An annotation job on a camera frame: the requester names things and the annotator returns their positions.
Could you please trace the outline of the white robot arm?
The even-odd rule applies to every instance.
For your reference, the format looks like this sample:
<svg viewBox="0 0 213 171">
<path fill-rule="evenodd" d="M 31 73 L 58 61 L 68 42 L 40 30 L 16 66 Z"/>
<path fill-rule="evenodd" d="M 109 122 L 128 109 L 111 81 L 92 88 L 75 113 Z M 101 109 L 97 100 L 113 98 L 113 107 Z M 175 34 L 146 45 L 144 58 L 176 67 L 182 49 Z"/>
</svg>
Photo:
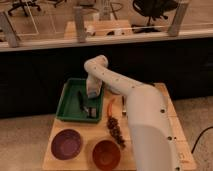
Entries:
<svg viewBox="0 0 213 171">
<path fill-rule="evenodd" d="M 96 88 L 102 82 L 126 97 L 136 171 L 183 171 L 163 94 L 152 85 L 109 70 L 104 55 L 86 60 L 84 69 L 89 98 L 98 95 Z"/>
</svg>

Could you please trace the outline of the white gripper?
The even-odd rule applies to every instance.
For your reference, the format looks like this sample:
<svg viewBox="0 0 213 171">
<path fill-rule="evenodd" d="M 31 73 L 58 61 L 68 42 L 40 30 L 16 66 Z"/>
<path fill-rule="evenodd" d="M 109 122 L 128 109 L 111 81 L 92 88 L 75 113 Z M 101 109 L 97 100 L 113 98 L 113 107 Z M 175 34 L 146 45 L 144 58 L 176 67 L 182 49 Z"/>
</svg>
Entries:
<svg viewBox="0 0 213 171">
<path fill-rule="evenodd" d="M 102 87 L 102 81 L 89 75 L 86 79 L 86 92 L 87 92 L 87 96 L 89 99 L 93 99 L 96 98 L 100 95 L 100 91 L 101 91 L 101 87 Z M 85 101 L 85 106 L 84 106 L 84 101 L 83 101 L 83 96 L 82 93 L 80 91 L 78 91 L 78 100 L 79 100 L 79 106 L 80 109 L 82 111 L 85 111 L 85 107 L 86 107 L 86 112 L 87 112 L 87 116 L 89 118 L 94 118 L 95 117 L 95 108 L 91 107 L 89 105 L 89 101 L 86 100 Z"/>
</svg>

